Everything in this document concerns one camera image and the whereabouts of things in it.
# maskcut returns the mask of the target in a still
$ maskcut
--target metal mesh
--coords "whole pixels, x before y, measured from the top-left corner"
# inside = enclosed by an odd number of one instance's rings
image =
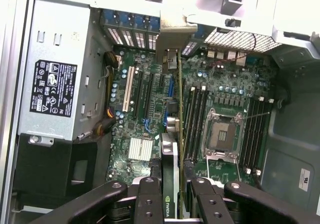
[[[151,50],[155,50],[156,49],[156,40],[157,40],[157,36],[156,35],[148,35],[148,39],[149,39],[149,49]]]
[[[143,48],[143,49],[146,48],[145,37],[142,33],[135,33],[135,39],[139,48]]]
[[[191,51],[196,47],[196,45],[196,42],[190,41],[182,51],[182,55],[188,56],[191,53]]]
[[[267,52],[281,45],[280,43],[276,43],[271,36],[235,30],[230,30],[228,33],[221,33],[217,32],[217,29],[211,32],[204,43],[244,51],[252,51],[254,48],[253,51],[260,53]]]
[[[127,44],[128,46],[130,46],[130,47],[134,47],[134,46],[135,46],[134,41],[132,40],[130,31],[128,31],[128,30],[123,30],[123,31],[122,31],[122,35],[123,35],[124,40],[125,40],[125,42],[126,42],[126,44]]]
[[[110,35],[112,36],[113,40],[115,41],[115,43],[117,43],[118,45],[124,44],[116,29],[108,28],[108,31],[109,31]]]

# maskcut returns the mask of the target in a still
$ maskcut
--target green circuit board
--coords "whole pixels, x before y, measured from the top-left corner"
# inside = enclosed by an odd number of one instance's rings
[[[121,115],[117,115],[117,123],[112,128],[111,154],[106,179],[107,181],[119,180],[130,185],[134,178],[150,175],[147,160],[130,158],[131,142],[137,139],[138,141],[148,140],[149,143],[152,142],[152,150],[147,157],[158,158],[160,155],[159,134],[166,131],[164,116],[172,76],[161,74],[162,67],[156,64],[156,55],[153,52],[123,47],[115,47],[114,52],[122,58],[119,69],[115,73],[113,82],[116,84],[115,97],[110,102],[110,106],[115,113]],[[220,114],[234,116],[240,112],[243,117],[246,117],[252,97],[272,97],[270,80],[277,74],[277,68],[265,62],[263,57],[249,56],[245,66],[223,62],[218,66],[219,68],[213,58],[207,57],[201,51],[193,57],[182,60],[183,103],[186,103],[191,87],[206,86],[209,94],[205,105],[205,116],[210,108],[214,107]],[[130,67],[134,67],[130,97],[134,103],[129,105],[128,112],[124,112],[122,110]],[[151,94],[149,109],[146,113],[145,99],[148,87],[151,88]],[[235,150],[238,145],[241,145],[245,127],[246,123],[236,130],[233,143]],[[195,165],[198,176],[209,176],[222,184],[238,179],[235,164],[210,161],[208,175],[207,162],[202,159],[200,151],[198,156],[199,161]],[[243,172],[240,175],[242,181],[253,183],[249,175]]]

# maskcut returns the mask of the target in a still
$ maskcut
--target white pci slot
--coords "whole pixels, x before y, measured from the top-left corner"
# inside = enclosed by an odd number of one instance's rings
[[[129,67],[128,71],[128,78],[126,80],[126,86],[125,86],[125,93],[124,93],[124,100],[123,100],[123,112],[128,112],[129,109],[129,102],[130,102],[130,96],[131,96],[131,88],[132,88],[132,82],[134,80],[134,74],[135,74],[135,68],[133,66]]]

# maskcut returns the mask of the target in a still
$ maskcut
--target power supply label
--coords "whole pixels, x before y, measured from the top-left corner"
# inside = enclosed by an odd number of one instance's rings
[[[39,60],[35,63],[30,112],[71,117],[77,65]]]

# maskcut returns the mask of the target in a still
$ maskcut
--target motherboard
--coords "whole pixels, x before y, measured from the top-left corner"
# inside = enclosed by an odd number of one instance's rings
[[[116,124],[106,179],[130,185],[149,176],[150,158],[160,156],[159,136],[167,131],[168,110],[177,108],[178,87],[171,74],[162,74],[154,52],[123,47],[114,52],[119,67],[109,106]],[[195,163],[198,176],[222,185],[239,178],[253,184],[248,170],[261,166],[278,71],[258,54],[228,61],[234,53],[199,50],[182,58],[184,158]],[[236,155],[237,163],[208,158],[217,150]]]

